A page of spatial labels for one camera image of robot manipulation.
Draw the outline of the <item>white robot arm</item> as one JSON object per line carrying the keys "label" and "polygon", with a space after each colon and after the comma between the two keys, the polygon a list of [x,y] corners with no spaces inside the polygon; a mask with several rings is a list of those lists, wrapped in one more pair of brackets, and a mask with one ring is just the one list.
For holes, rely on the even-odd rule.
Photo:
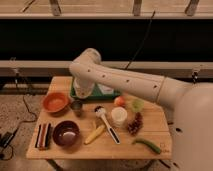
{"label": "white robot arm", "polygon": [[213,83],[187,83],[165,76],[101,65],[94,48],[69,65],[77,95],[87,97],[99,83],[173,112],[171,171],[213,171]]}

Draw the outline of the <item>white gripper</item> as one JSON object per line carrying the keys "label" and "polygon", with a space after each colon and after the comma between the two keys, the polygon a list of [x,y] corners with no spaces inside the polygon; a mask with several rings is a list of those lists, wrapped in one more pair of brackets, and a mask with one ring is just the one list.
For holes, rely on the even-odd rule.
{"label": "white gripper", "polygon": [[94,87],[95,83],[89,80],[75,78],[73,82],[76,96],[80,99],[86,99],[89,97],[92,94]]}

